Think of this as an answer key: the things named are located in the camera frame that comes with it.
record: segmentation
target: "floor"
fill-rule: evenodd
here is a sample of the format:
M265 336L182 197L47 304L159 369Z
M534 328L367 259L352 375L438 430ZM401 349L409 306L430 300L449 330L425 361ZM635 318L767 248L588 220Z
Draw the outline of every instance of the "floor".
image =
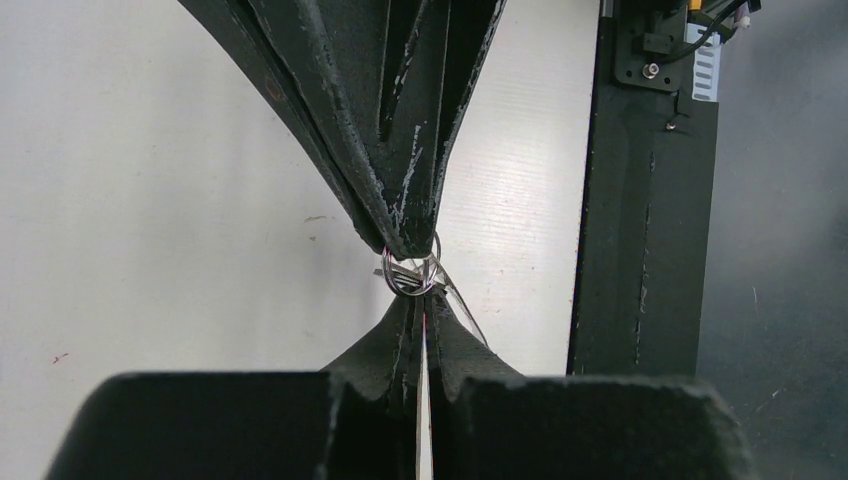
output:
M763 478L848 478L848 5L763 3L722 52L698 374Z
M3 6L0 478L117 372L316 369L381 317L377 258L175 0ZM507 5L445 187L443 263L528 374L565 371L597 14Z

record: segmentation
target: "black cable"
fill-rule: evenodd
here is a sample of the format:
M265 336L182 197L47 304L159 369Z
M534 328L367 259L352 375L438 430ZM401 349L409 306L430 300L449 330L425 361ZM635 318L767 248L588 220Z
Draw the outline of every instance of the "black cable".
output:
M683 60L689 55L695 53L695 50L698 50L705 43L707 43L712 34L715 33L715 31L718 29L719 25L721 25L722 22L727 20L727 17L733 15L733 12L735 12L737 8L741 7L747 1L748 0L733 0L732 2L730 2L726 7L724 7L724 10L718 12L718 15L713 18L713 21L710 22L710 25L707 27L707 29L704 31L704 34L701 35L701 38L699 38L698 41L693 44L687 45L681 50L678 50L674 53L670 53L665 57L660 57L659 59L657 59L656 63L659 65L668 65L670 63L679 62L680 60Z

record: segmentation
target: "metal bolt head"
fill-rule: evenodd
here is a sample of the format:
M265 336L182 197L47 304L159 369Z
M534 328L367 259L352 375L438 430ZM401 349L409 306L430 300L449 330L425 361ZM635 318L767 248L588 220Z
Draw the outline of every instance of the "metal bolt head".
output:
M642 76L648 80L653 80L660 73L660 66L656 63L648 63L642 67Z

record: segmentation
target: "white perforated bracket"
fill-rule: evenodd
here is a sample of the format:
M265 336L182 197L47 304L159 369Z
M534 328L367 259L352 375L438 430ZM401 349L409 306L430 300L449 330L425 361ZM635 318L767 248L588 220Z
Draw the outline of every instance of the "white perforated bracket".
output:
M695 23L686 25L686 42L695 43L707 27ZM718 71L721 66L721 35L713 33L707 42L695 51L692 75L692 99L699 102L718 101Z

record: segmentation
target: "black mounting bracket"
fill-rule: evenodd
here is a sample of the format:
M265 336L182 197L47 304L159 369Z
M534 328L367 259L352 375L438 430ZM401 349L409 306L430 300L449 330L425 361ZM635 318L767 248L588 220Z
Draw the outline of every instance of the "black mounting bracket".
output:
M615 79L663 92L679 90L683 64L661 65L656 60L685 46L686 8L669 13L618 1L615 12Z

